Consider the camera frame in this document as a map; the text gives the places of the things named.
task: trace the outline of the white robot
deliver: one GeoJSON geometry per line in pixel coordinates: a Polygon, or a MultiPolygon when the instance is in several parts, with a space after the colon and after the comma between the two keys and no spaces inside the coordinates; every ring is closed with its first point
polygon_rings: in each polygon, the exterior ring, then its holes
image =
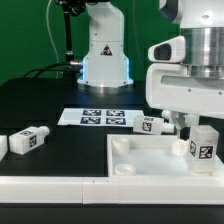
{"type": "Polygon", "coordinates": [[[223,0],[160,0],[159,9],[180,36],[149,49],[148,104],[174,111],[178,129],[185,113],[224,119],[223,0]]]}
{"type": "Polygon", "coordinates": [[[62,0],[72,16],[88,11],[89,52],[83,60],[79,87],[98,93],[117,93],[131,87],[129,59],[123,51],[124,16],[110,0],[62,0]]]}

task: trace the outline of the green background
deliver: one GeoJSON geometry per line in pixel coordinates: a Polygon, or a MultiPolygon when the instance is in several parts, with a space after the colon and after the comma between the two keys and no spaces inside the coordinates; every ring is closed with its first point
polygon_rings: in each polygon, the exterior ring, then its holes
{"type": "MultiPolygon", "coordinates": [[[[49,0],[1,0],[0,12],[0,84],[22,77],[27,71],[56,62],[46,26],[46,8],[49,0]]],[[[133,29],[133,0],[111,0],[125,16],[125,54],[130,59],[130,76],[145,80],[148,48],[173,38],[178,27],[170,24],[158,12],[157,0],[136,0],[136,27],[141,63],[137,54],[133,29]]],[[[72,17],[73,50],[77,59],[88,52],[88,14],[72,17]]],[[[63,11],[54,3],[50,9],[50,25],[59,51],[65,61],[65,32],[63,11]]]]}

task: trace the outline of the black table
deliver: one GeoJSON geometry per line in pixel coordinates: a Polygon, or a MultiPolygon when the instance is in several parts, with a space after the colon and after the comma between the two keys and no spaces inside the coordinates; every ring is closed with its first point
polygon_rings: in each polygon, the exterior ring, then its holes
{"type": "MultiPolygon", "coordinates": [[[[8,152],[0,162],[1,176],[107,176],[107,134],[132,134],[132,128],[57,126],[64,108],[138,109],[158,115],[145,102],[145,84],[133,91],[99,95],[80,91],[71,80],[13,79],[0,87],[0,135],[29,126],[48,126],[46,143],[25,156],[8,152]]],[[[224,123],[202,118],[221,133],[224,123]]],[[[3,223],[223,223],[224,206],[0,204],[3,223]]]]}

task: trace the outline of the black cable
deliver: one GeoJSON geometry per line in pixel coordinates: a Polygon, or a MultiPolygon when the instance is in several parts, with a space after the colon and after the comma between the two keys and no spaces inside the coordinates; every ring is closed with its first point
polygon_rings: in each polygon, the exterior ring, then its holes
{"type": "MultiPolygon", "coordinates": [[[[69,62],[59,62],[56,64],[48,65],[47,67],[45,67],[43,69],[51,69],[51,68],[60,67],[60,66],[64,66],[64,65],[70,65],[70,63],[69,62]]],[[[41,73],[43,73],[43,71],[37,72],[37,74],[34,76],[34,78],[37,78],[41,73]]]]}
{"type": "MultiPolygon", "coordinates": [[[[68,71],[68,69],[33,69],[33,70],[31,70],[31,71],[29,71],[29,72],[27,72],[24,76],[23,76],[23,78],[26,78],[29,74],[31,74],[32,72],[37,72],[37,71],[41,71],[41,74],[43,73],[43,72],[66,72],[66,71],[68,71]]],[[[69,71],[79,71],[79,70],[76,70],[76,69],[69,69],[69,71]]]]}

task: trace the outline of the cable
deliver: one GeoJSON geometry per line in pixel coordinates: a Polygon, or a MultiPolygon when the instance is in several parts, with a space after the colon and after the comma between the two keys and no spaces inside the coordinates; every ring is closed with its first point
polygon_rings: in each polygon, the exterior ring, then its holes
{"type": "Polygon", "coordinates": [[[137,32],[137,25],[136,25],[136,0],[133,0],[133,29],[134,29],[134,34],[135,34],[135,45],[136,45],[136,50],[137,50],[137,55],[138,55],[138,61],[140,65],[140,72],[142,76],[142,80],[144,79],[144,67],[142,64],[142,57],[139,49],[139,39],[138,39],[138,32],[137,32]]]}
{"type": "Polygon", "coordinates": [[[65,72],[65,71],[79,71],[78,69],[33,69],[33,70],[30,70],[29,72],[27,72],[23,78],[26,78],[29,74],[33,73],[33,72],[37,72],[37,71],[40,71],[41,73],[38,75],[38,77],[43,73],[43,72],[65,72]]]}
{"type": "MultiPolygon", "coordinates": [[[[56,67],[60,67],[60,66],[64,66],[64,65],[70,65],[70,63],[69,62],[59,62],[56,64],[48,65],[47,67],[44,67],[43,69],[51,69],[51,68],[56,68],[56,67]]],[[[34,76],[34,78],[38,77],[41,73],[42,73],[41,71],[37,72],[37,74],[34,76]]]]}
{"type": "Polygon", "coordinates": [[[60,61],[59,54],[58,54],[58,50],[56,48],[56,45],[55,45],[55,42],[54,42],[54,39],[53,39],[53,36],[52,36],[52,33],[51,33],[50,22],[49,22],[50,7],[51,7],[52,2],[53,2],[53,0],[49,0],[48,5],[47,5],[46,23],[47,23],[48,35],[50,37],[50,41],[51,41],[51,44],[52,44],[52,47],[53,47],[53,50],[54,50],[54,53],[55,53],[55,56],[56,56],[56,61],[57,61],[57,63],[59,63],[59,61],[60,61]]]}

